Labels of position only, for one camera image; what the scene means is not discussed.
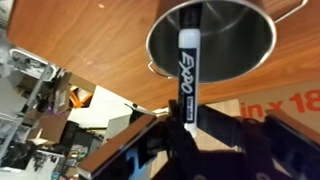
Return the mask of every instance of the metal rack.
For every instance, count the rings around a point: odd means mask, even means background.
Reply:
[[[25,119],[26,113],[33,107],[35,99],[39,90],[43,84],[43,79],[49,71],[51,64],[48,63],[40,79],[32,90],[29,98],[27,99],[21,112],[17,112],[15,115],[8,115],[0,113],[0,167],[2,164],[3,157],[5,156],[10,142],[13,140],[19,126]]]
[[[23,117],[0,113],[0,165],[23,119]]]

